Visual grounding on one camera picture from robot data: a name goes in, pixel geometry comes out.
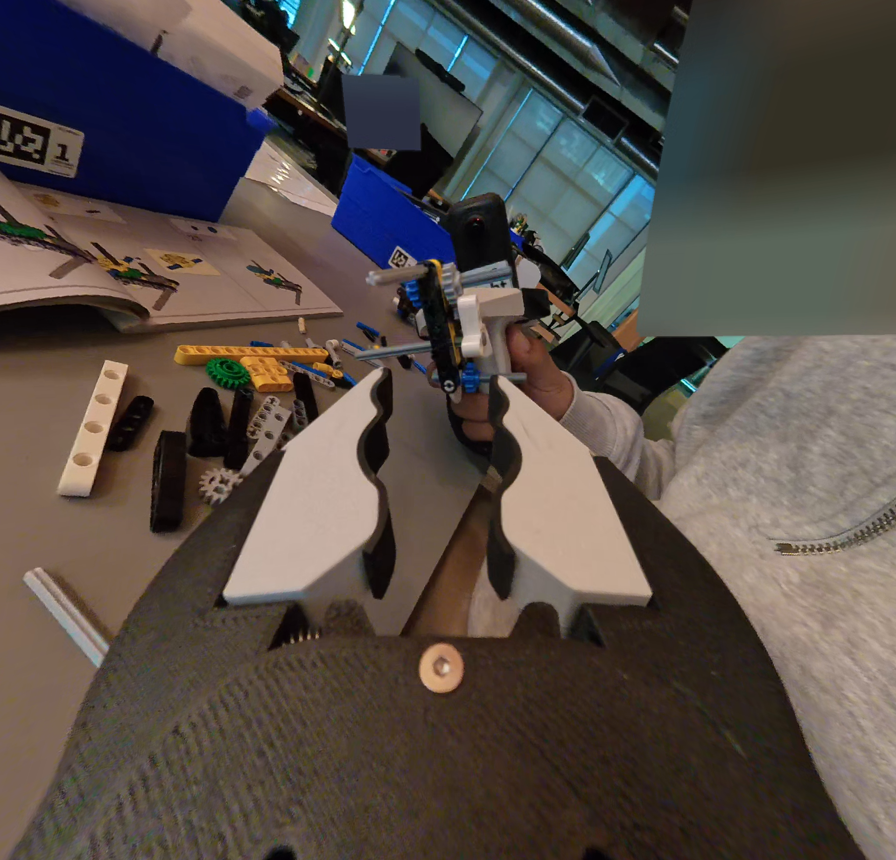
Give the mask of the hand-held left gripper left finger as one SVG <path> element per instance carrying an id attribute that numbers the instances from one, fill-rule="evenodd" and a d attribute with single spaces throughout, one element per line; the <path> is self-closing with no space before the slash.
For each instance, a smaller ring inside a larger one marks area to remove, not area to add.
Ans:
<path id="1" fill-rule="evenodd" d="M 396 542 L 378 474 L 392 411 L 392 373 L 375 369 L 286 445 L 224 586 L 230 606 L 385 597 Z"/>

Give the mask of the black lego gear assembly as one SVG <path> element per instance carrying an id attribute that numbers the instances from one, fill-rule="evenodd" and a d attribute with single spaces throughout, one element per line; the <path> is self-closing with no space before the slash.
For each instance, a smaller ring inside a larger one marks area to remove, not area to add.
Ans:
<path id="1" fill-rule="evenodd" d="M 402 284 L 415 310 L 425 309 L 439 313 L 439 344 L 428 347 L 418 342 L 370 349 L 359 353 L 358 360 L 428 352 L 434 363 L 435 382 L 453 402 L 458 402 L 462 394 L 487 394 L 494 377 L 505 377 L 510 382 L 523 383 L 524 377 L 511 370 L 506 331 L 514 324 L 536 324 L 548 315 L 550 302 L 546 292 L 538 287 L 522 289 L 514 284 L 494 286 L 498 281 L 515 277 L 514 272 L 514 264 L 507 262 L 462 272 L 453 263 L 439 261 L 425 261 L 403 269 L 378 269 L 369 272 L 365 279 L 369 285 Z M 477 295 L 477 289 L 484 287 L 520 289 L 524 313 L 522 316 L 483 316 L 494 353 L 488 358 L 464 360 L 460 352 L 462 333 L 456 316 L 456 303 L 463 294 Z"/>

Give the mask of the white short lego beam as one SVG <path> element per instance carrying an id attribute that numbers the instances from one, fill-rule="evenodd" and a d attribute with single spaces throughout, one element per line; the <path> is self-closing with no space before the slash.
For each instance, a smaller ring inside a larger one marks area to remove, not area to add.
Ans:
<path id="1" fill-rule="evenodd" d="M 462 333 L 460 344 L 462 358 L 474 361 L 492 356 L 494 349 L 476 294 L 463 294 L 457 300 L 456 316 Z"/>

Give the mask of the grey lego gear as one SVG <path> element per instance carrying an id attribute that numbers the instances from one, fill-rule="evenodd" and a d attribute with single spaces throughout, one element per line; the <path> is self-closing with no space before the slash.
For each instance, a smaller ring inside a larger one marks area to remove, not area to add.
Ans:
<path id="1" fill-rule="evenodd" d="M 225 501 L 244 481 L 240 472 L 225 467 L 206 471 L 198 482 L 198 495 L 209 507 Z"/>

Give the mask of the black ribbed lego panel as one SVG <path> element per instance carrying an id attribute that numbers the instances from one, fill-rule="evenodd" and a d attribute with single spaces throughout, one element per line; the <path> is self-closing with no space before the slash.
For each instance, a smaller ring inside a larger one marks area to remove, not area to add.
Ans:
<path id="1" fill-rule="evenodd" d="M 187 421 L 187 455 L 193 458 L 223 458 L 228 443 L 228 426 L 218 391 L 202 388 L 194 400 Z"/>

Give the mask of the yellow T-shaped lego beam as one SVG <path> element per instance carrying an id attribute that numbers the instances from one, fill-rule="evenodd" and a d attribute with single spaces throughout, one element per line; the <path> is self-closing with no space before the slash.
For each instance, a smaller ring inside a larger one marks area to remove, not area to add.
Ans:
<path id="1" fill-rule="evenodd" d="M 260 394 L 293 391 L 292 375 L 283 363 L 272 357 L 247 357 L 241 362 L 249 372 L 253 389 Z"/>

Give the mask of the black curved lego panel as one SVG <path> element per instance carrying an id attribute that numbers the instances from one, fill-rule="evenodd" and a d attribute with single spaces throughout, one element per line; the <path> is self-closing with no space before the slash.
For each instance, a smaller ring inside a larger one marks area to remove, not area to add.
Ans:
<path id="1" fill-rule="evenodd" d="M 150 530 L 177 530 L 184 518 L 187 436 L 182 430 L 162 430 L 155 445 L 151 473 Z"/>

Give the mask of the small black lego connector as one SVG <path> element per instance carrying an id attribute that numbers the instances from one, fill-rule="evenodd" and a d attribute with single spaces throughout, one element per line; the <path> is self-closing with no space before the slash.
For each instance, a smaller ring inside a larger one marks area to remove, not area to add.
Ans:
<path id="1" fill-rule="evenodd" d="M 132 449 L 148 424 L 153 409 L 154 400 L 150 396 L 134 396 L 112 425 L 106 439 L 106 450 L 125 452 Z"/>

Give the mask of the lego instruction booklet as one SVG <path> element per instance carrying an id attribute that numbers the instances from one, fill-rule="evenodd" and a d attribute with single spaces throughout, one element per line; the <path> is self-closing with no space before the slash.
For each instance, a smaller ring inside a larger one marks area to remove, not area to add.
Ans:
<path id="1" fill-rule="evenodd" d="M 93 308 L 121 332 L 342 316 L 254 232 L 1 178 L 2 312 Z"/>

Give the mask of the white long lego beam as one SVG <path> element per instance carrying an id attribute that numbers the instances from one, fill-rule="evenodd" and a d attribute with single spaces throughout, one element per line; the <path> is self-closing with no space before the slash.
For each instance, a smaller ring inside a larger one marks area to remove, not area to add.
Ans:
<path id="1" fill-rule="evenodd" d="M 122 362 L 106 360 L 102 364 L 56 487 L 58 496 L 87 498 L 91 495 L 128 372 L 129 366 Z"/>

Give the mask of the grey ridged lego rod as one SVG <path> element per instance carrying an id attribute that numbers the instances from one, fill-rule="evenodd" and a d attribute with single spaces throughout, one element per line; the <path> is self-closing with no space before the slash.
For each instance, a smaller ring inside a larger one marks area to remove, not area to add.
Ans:
<path id="1" fill-rule="evenodd" d="M 26 572 L 22 582 L 91 664 L 100 668 L 108 652 L 109 637 L 73 592 L 42 568 Z"/>

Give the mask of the person's right hand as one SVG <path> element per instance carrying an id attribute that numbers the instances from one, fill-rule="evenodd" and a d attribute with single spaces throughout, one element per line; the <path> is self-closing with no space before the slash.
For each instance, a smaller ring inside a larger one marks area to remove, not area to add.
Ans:
<path id="1" fill-rule="evenodd" d="M 556 421 L 561 421 L 574 402 L 574 384 L 557 368 L 546 344 L 530 328 L 511 325 L 506 331 L 511 370 L 526 375 L 522 390 Z M 488 396 L 465 394 L 452 405 L 463 437 L 490 443 L 494 430 L 488 418 Z"/>

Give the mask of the blue plastic bin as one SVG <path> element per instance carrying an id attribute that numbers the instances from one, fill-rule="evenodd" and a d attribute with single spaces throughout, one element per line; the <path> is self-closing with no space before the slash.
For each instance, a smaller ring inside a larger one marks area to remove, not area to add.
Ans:
<path id="1" fill-rule="evenodd" d="M 1 0 L 2 174 L 216 222 L 273 129 L 59 0 Z"/>
<path id="2" fill-rule="evenodd" d="M 481 194 L 440 211 L 358 155 L 351 156 L 331 224 L 383 270 L 439 261 L 467 272 L 513 264 L 519 254 L 498 194 Z"/>

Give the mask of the computer monitor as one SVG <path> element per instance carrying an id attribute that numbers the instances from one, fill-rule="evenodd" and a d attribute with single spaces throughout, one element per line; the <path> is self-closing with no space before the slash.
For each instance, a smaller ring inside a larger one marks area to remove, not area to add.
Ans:
<path id="1" fill-rule="evenodd" d="M 466 152 L 482 115 L 476 104 L 401 43 L 392 50 L 384 74 L 415 79 L 420 90 L 420 119 L 428 134 L 453 161 Z"/>

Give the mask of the loose paper sheets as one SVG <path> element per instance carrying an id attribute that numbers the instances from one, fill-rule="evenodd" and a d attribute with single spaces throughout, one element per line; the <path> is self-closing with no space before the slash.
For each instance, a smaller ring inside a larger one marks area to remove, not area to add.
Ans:
<path id="1" fill-rule="evenodd" d="M 328 219 L 336 212 L 338 200 L 334 195 L 268 138 L 255 153 L 244 178 Z"/>

